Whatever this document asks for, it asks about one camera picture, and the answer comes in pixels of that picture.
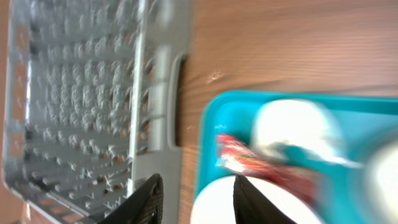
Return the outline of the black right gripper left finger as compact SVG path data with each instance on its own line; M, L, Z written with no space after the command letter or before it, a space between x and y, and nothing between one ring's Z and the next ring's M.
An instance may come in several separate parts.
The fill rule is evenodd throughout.
M161 224L163 202L163 181L154 174L99 224Z

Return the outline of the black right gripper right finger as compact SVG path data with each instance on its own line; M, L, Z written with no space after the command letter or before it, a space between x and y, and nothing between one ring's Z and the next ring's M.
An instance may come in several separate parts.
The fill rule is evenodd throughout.
M295 224L243 175L236 175L233 189L237 224Z

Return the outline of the cream paper cup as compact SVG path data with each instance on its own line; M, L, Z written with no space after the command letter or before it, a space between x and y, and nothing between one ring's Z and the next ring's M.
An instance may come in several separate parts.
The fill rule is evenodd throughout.
M377 222L397 224L397 141L376 148L366 165L364 181Z

